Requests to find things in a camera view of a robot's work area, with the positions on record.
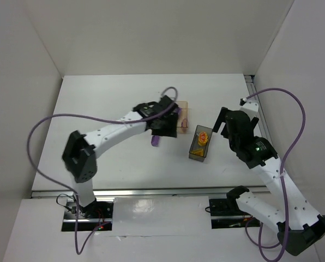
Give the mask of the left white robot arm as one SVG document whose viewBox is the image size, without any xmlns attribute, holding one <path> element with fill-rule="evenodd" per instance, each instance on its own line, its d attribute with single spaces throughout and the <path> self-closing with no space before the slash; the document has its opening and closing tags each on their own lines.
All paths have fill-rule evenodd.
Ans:
<svg viewBox="0 0 325 262">
<path fill-rule="evenodd" d="M 135 106 L 119 120 L 86 134 L 78 130 L 69 135 L 62 160 L 71 173 L 72 187 L 79 200 L 80 212 L 86 217 L 96 208 L 92 178 L 97 173 L 97 159 L 107 150 L 124 140 L 152 131 L 153 136 L 177 136 L 178 105 L 168 96 L 158 102 Z"/>
</svg>

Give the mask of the purple rounded lego brick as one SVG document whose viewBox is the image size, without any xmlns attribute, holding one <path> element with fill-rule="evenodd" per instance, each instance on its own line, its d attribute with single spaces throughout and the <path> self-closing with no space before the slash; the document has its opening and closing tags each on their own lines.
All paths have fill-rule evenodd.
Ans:
<svg viewBox="0 0 325 262">
<path fill-rule="evenodd" d="M 158 147 L 159 146 L 159 143 L 160 143 L 160 136 L 153 135 L 152 136 L 152 139 L 151 139 L 151 145 L 153 147 Z"/>
</svg>

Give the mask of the yellow butterfly lego brick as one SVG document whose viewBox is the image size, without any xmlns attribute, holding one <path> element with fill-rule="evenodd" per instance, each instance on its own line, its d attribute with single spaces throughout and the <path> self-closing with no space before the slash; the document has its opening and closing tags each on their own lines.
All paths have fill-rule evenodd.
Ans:
<svg viewBox="0 0 325 262">
<path fill-rule="evenodd" d="M 206 146 L 208 143 L 208 134 L 206 132 L 200 132 L 198 135 L 197 143 L 200 146 Z"/>
</svg>

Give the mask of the purple flower lego brick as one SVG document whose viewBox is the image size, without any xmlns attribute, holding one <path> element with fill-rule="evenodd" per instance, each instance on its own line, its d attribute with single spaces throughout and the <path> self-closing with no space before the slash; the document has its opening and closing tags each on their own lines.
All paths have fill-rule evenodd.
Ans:
<svg viewBox="0 0 325 262">
<path fill-rule="evenodd" d="M 188 129 L 188 119 L 187 119 L 187 118 L 184 118 L 184 119 L 181 121 L 180 127 L 181 127 L 182 129 Z"/>
</svg>

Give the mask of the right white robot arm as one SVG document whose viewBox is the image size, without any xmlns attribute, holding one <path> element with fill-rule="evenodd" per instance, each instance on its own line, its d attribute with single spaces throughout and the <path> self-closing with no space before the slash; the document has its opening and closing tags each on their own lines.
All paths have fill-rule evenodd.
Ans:
<svg viewBox="0 0 325 262">
<path fill-rule="evenodd" d="M 228 206 L 255 217 L 276 233 L 279 243 L 290 255 L 298 256 L 325 235 L 325 215 L 320 214 L 299 191 L 290 176 L 281 169 L 281 159 L 272 144 L 255 136 L 255 115 L 243 110 L 221 108 L 213 130 L 221 135 L 230 149 L 253 171 L 280 201 L 280 208 L 258 199 L 244 186 L 229 191 Z"/>
</svg>

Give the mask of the yellow curved lego brick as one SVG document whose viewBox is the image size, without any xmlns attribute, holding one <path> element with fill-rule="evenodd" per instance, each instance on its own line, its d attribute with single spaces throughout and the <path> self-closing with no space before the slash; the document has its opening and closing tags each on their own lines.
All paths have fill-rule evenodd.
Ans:
<svg viewBox="0 0 325 262">
<path fill-rule="evenodd" d="M 203 148 L 198 148 L 196 150 L 191 151 L 191 154 L 203 157 L 204 156 L 204 149 Z"/>
</svg>

